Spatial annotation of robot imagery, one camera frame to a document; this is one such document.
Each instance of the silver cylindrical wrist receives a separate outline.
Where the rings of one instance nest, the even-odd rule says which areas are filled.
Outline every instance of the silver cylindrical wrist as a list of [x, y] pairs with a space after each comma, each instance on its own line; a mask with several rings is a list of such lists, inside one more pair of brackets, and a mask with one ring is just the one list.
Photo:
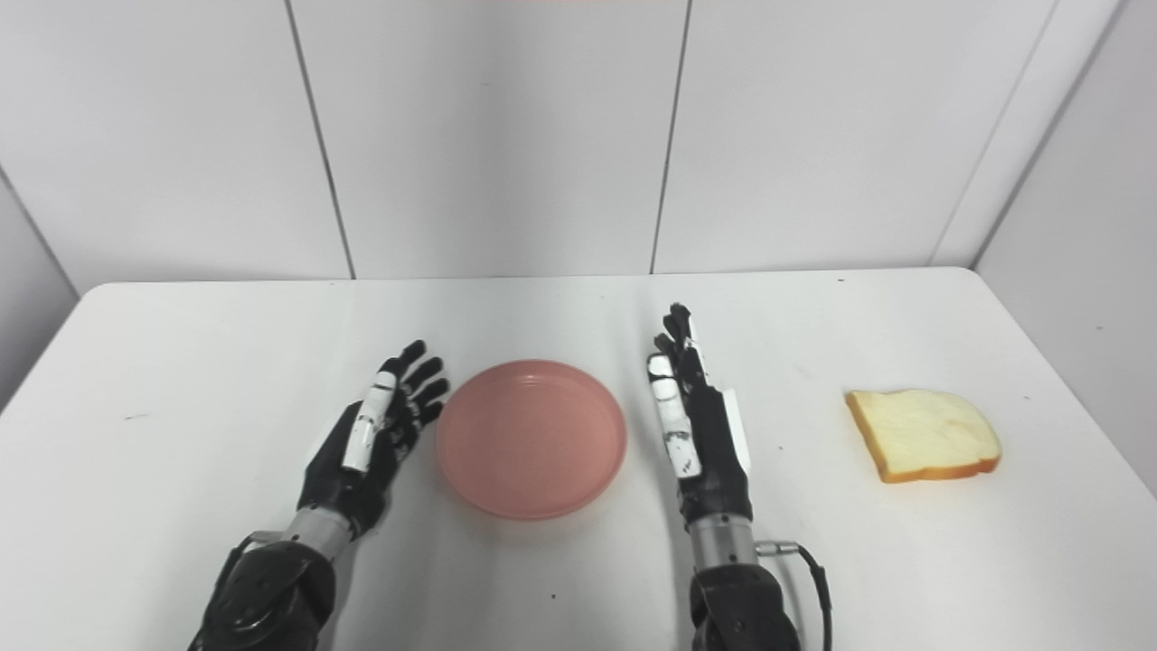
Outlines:
[[695, 569], [709, 570], [736, 563], [758, 564], [751, 520], [730, 513], [705, 516], [687, 526]]
[[280, 539], [304, 545], [332, 563], [349, 545], [353, 530], [349, 520], [336, 511], [302, 509]]

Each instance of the white wall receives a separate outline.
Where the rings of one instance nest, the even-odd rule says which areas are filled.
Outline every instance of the white wall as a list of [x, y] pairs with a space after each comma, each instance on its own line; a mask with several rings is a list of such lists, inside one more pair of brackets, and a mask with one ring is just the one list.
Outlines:
[[[1112, 6], [695, 2], [656, 271], [928, 264], [1016, 96], [1022, 167], [960, 215], [987, 231]], [[1054, 83], [1019, 95], [1022, 73]]]
[[81, 291], [348, 276], [278, 0], [0, 2], [0, 160]]
[[293, 6], [359, 276], [648, 271], [684, 2]]
[[0, 170], [0, 409], [75, 302]]
[[961, 262], [1114, 1], [6, 0], [0, 155], [81, 290], [347, 276], [292, 8], [362, 276], [643, 273], [664, 177], [659, 272]]
[[1157, 493], [1155, 34], [1127, 2], [979, 271]]

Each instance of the white bread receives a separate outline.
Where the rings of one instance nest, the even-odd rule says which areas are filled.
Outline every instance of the white bread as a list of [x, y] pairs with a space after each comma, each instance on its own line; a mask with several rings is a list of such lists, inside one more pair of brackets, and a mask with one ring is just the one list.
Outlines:
[[887, 483], [992, 473], [1001, 443], [980, 412], [946, 393], [850, 392], [847, 404]]

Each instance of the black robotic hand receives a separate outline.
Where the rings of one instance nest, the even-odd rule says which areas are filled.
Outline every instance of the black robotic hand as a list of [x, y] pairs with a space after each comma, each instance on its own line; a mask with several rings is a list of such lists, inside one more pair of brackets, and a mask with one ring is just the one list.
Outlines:
[[378, 371], [305, 469], [283, 532], [255, 532], [229, 553], [191, 651], [312, 651], [333, 614], [333, 561], [385, 513], [390, 484], [449, 390], [421, 341]]
[[[440, 357], [432, 357], [410, 372], [410, 368], [423, 355], [426, 343], [419, 340], [406, 347], [401, 355], [391, 357], [382, 365], [378, 383], [381, 378], [392, 377], [395, 380], [390, 389], [389, 406], [381, 422], [370, 423], [362, 417], [362, 401], [346, 407], [305, 468], [299, 509], [312, 506], [340, 513], [349, 520], [354, 539], [377, 524], [385, 512], [386, 491], [398, 474], [401, 461], [414, 449], [422, 428], [442, 414], [442, 402], [439, 399], [450, 389], [444, 378], [434, 379], [442, 371]], [[385, 386], [388, 385], [375, 384], [375, 389], [383, 391]], [[355, 424], [364, 424], [369, 435], [375, 437], [369, 453], [369, 467], [364, 472], [345, 465]]]
[[666, 334], [655, 338], [659, 353], [648, 358], [647, 375], [695, 556], [692, 650], [798, 651], [783, 592], [757, 557], [734, 392], [710, 385], [686, 306], [672, 304], [663, 325]]
[[668, 334], [655, 338], [659, 353], [648, 360], [647, 372], [679, 479], [679, 511], [688, 524], [713, 513], [750, 520], [747, 475], [732, 437], [740, 426], [731, 423], [723, 394], [703, 371], [691, 311], [675, 303], [663, 325]]

